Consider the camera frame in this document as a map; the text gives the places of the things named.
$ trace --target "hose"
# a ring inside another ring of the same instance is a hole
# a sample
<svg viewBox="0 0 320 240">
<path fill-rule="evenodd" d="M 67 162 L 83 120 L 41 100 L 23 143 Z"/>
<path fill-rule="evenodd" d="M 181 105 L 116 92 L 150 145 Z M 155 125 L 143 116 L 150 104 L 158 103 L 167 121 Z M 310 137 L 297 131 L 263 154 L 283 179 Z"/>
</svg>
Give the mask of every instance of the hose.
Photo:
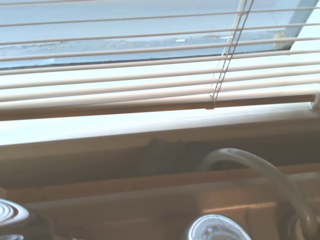
<svg viewBox="0 0 320 240">
<path fill-rule="evenodd" d="M 199 164 L 198 171 L 207 171 L 216 162 L 230 160 L 257 170 L 273 182 L 283 193 L 296 211 L 301 221 L 303 235 L 307 240 L 315 240 L 318 236 L 317 217 L 307 198 L 291 183 L 286 175 L 261 157 L 235 148 L 223 148 L 212 151 Z"/>
</svg>

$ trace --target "street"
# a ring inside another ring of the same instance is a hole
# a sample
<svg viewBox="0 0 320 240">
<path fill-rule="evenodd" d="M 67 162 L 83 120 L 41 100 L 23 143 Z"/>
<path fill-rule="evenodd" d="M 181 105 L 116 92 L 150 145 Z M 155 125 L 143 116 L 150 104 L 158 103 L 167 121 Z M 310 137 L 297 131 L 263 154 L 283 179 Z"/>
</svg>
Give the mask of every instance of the street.
<svg viewBox="0 0 320 240">
<path fill-rule="evenodd" d="M 0 0 L 0 4 L 9 3 L 10 1 Z M 299 0 L 255 0 L 252 10 L 295 8 L 298 2 Z M 0 6 L 0 24 L 232 12 L 238 10 L 238 5 L 239 0 L 86 0 L 50 4 L 21 4 Z M 288 24 L 292 14 L 293 13 L 290 11 L 251 13 L 246 22 L 246 27 Z M 226 14 L 197 17 L 0 27 L 0 42 L 226 29 L 232 28 L 235 17 L 235 14 Z M 264 33 L 261 33 L 261 31 L 260 33 L 259 31 L 247 32 L 246 34 L 243 34 L 241 40 L 273 38 L 277 33 L 276 30 L 279 29 L 270 29 L 270 31 L 264 31 Z M 153 36 L 145 37 L 143 39 L 125 38 L 115 40 L 108 39 L 54 43 L 30 43 L 25 45 L 3 45 L 0 46 L 0 56 L 37 55 L 95 50 L 100 51 L 107 49 L 127 49 L 129 47 L 143 48 L 175 46 L 181 44 L 220 43 L 222 41 L 226 41 L 225 37 L 228 35 L 228 32 L 213 32 L 212 34 L 209 33 L 198 35 L 170 35 L 162 37 Z M 198 51 L 194 50 L 184 53 L 171 52 L 170 54 L 161 52 L 144 53 L 144 55 L 139 56 L 139 58 L 149 59 L 163 57 L 183 57 L 190 54 L 209 55 L 215 54 L 215 51 L 212 52 L 208 51 L 208 49 L 201 49 Z M 81 57 L 81 59 L 77 59 L 76 62 L 137 59 L 136 56 L 108 56 L 107 59 L 105 59 L 103 56 L 95 56 L 95 59 L 90 60 L 86 60 L 85 58 L 86 57 Z M 58 64 L 67 63 L 71 60 L 44 59 L 34 60 L 29 63 L 32 65 L 37 64 L 36 61 L 38 61 L 39 64 Z M 16 67 L 21 65 L 21 63 L 14 62 L 1 62 L 0 64 L 1 68 Z"/>
</svg>

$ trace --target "glass pane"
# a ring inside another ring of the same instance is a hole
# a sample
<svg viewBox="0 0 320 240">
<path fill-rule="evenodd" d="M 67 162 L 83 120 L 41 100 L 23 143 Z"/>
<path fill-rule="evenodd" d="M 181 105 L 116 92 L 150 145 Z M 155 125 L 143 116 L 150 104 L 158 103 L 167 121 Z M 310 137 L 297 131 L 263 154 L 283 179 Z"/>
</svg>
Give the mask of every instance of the glass pane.
<svg viewBox="0 0 320 240">
<path fill-rule="evenodd" d="M 0 4 L 13 0 L 0 0 Z M 255 0 L 252 10 L 313 7 L 316 0 Z M 235 12 L 239 0 L 99 0 L 70 1 L 60 3 L 21 4 L 0 6 L 0 23 L 21 24 L 56 21 L 118 19 L 167 15 L 207 14 Z M 246 27 L 303 23 L 310 11 L 285 11 L 251 13 Z M 36 41 L 43 39 L 69 39 L 101 36 L 123 36 L 137 34 L 177 33 L 230 29 L 236 15 L 207 15 L 193 17 L 171 17 L 138 20 L 113 20 L 63 24 L 40 24 L 0 27 L 0 42 Z M 244 31 L 241 41 L 294 37 L 300 28 L 289 31 L 285 28 Z M 229 32 L 211 32 L 185 35 L 114 38 L 95 40 L 66 40 L 46 43 L 12 44 L 0 46 L 0 57 L 42 54 L 108 51 L 122 49 L 158 48 L 200 44 L 225 43 Z M 262 44 L 241 46 L 237 53 L 259 52 L 290 48 L 289 45 Z M 220 55 L 223 47 L 168 52 L 148 52 L 122 55 L 81 56 L 68 58 L 35 59 L 0 62 L 2 69 L 39 65 L 65 65 L 114 61 L 154 60 L 190 56 Z"/>
</svg>

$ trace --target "road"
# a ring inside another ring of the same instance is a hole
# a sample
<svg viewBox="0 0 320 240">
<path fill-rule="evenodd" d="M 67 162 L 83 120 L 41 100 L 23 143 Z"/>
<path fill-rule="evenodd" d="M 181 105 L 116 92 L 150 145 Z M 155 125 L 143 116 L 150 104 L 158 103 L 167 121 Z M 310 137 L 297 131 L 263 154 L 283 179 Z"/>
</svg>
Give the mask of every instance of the road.
<svg viewBox="0 0 320 240">
<path fill-rule="evenodd" d="M 26 0 L 0 0 L 0 4 L 12 3 L 13 1 L 26 2 Z M 252 9 L 295 8 L 298 2 L 299 0 L 255 0 Z M 237 11 L 238 4 L 239 0 L 84 0 L 80 2 L 50 4 L 22 4 L 0 7 L 0 24 L 230 12 Z M 292 14 L 292 12 L 250 14 L 246 26 L 254 27 L 287 24 Z M 1 27 L 0 42 L 224 29 L 233 26 L 235 17 L 236 16 L 233 14 Z M 218 35 L 213 33 L 211 35 L 210 43 L 221 42 L 221 39 L 218 38 L 227 35 L 228 33 L 219 33 Z M 272 36 L 274 36 L 274 34 L 267 34 L 267 38 L 272 38 Z M 104 46 L 110 48 L 110 46 L 117 45 L 119 41 L 123 42 L 124 48 L 127 48 L 130 45 L 133 46 L 133 48 L 136 48 L 135 45 L 137 45 L 137 43 L 140 44 L 140 47 L 150 46 L 154 43 L 159 43 L 159 46 L 172 46 L 171 43 L 169 44 L 167 42 L 170 42 L 170 40 L 176 42 L 176 40 L 179 39 L 188 40 L 189 44 L 207 43 L 208 39 L 203 40 L 203 37 L 206 38 L 209 37 L 209 35 L 194 35 L 192 37 L 177 35 L 148 37 L 144 39 L 127 38 L 117 39 L 116 43 L 115 40 L 107 40 L 103 43 L 101 43 L 101 41 L 86 41 L 85 44 L 83 42 L 73 42 L 71 45 L 69 42 L 59 42 L 55 43 L 56 45 L 54 47 L 49 46 L 47 43 L 28 44 L 25 46 L 2 46 L 0 48 L 0 56 L 34 55 L 46 52 L 52 53 L 52 51 L 57 53 L 61 51 L 94 51 L 92 48 L 96 48 L 98 51 L 101 48 L 105 48 Z M 243 40 L 247 40 L 247 38 L 250 39 L 250 33 L 248 33 L 247 37 Z M 144 57 L 142 56 L 144 59 L 150 57 L 150 54 Z M 162 57 L 161 53 L 157 53 L 153 56 L 153 58 Z M 62 63 L 63 61 L 60 60 L 55 60 L 54 63 Z M 2 63 L 1 66 L 6 67 L 11 65 L 7 64 L 4 66 L 4 63 Z"/>
</svg>

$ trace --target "asphalt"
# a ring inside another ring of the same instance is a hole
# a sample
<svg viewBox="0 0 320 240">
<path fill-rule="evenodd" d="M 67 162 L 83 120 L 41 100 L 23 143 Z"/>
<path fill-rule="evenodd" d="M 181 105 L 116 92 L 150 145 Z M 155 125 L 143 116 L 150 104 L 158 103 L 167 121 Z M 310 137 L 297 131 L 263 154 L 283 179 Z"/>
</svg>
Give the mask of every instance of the asphalt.
<svg viewBox="0 0 320 240">
<path fill-rule="evenodd" d="M 294 8 L 299 0 L 255 0 L 252 9 Z M 161 15 L 182 15 L 237 11 L 239 0 L 98 0 L 60 4 L 15 5 L 0 7 L 0 23 L 32 23 L 79 19 L 128 18 Z M 249 15 L 247 27 L 287 24 L 292 12 L 256 13 Z M 0 28 L 0 42 L 28 41 L 38 39 L 79 38 L 92 36 L 129 35 L 144 33 L 183 32 L 231 28 L 235 15 L 201 17 L 161 18 L 126 21 L 105 21 Z M 280 29 L 243 33 L 241 40 L 270 39 Z M 221 43 L 227 33 L 176 35 L 166 37 L 101 39 L 88 41 L 64 41 L 0 47 L 0 56 L 37 55 L 48 53 L 72 53 L 116 49 L 138 49 L 194 44 Z M 238 52 L 256 52 L 273 49 L 272 44 L 242 46 Z M 106 62 L 137 59 L 158 59 L 185 56 L 220 54 L 221 48 L 197 49 L 175 52 L 139 53 L 79 58 L 55 58 L 21 62 L 1 62 L 0 68 Z"/>
</svg>

